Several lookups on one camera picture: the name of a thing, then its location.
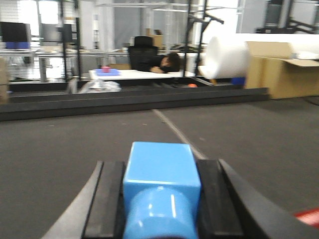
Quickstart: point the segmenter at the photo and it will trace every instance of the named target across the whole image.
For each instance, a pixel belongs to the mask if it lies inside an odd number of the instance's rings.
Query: bubble wrap roll
[[[312,34],[229,34],[213,36],[200,68],[207,79],[245,77],[249,65],[246,41],[288,42],[292,51],[319,54],[319,35]]]

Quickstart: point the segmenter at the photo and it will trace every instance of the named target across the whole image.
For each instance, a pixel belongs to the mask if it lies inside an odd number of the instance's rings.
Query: orange object
[[[196,88],[196,87],[197,87],[197,84],[188,84],[188,87]]]
[[[295,216],[300,221],[319,229],[319,208],[296,213]]]

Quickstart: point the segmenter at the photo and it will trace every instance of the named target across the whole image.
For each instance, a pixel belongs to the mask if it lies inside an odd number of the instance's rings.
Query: box flap
[[[291,59],[291,60],[283,60],[290,64],[301,66],[301,67],[311,67],[311,66],[319,66],[318,61],[313,60],[299,60],[299,59]]]
[[[287,42],[258,42],[247,41],[252,56],[290,57],[292,49]]]

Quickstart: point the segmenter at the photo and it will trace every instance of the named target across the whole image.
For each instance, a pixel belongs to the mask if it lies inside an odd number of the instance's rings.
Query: open cardboard box
[[[286,42],[247,42],[251,55],[245,88],[269,88],[272,99],[319,94],[319,62],[290,59]]]

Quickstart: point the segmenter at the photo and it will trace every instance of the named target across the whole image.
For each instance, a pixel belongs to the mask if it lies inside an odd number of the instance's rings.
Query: cardboard box
[[[0,104],[8,103],[8,85],[0,85]]]
[[[8,72],[6,67],[6,62],[4,58],[0,57],[0,104],[5,104],[8,102]]]
[[[5,59],[0,57],[0,85],[8,84],[8,72]]]
[[[146,28],[146,36],[153,38],[153,46],[157,46],[159,50],[163,48],[163,35],[153,35],[151,34],[151,29]]]
[[[109,64],[109,67],[118,70],[131,70],[130,64]]]
[[[319,62],[290,59],[285,42],[247,42],[250,65],[245,88],[269,88],[272,99],[319,94]]]

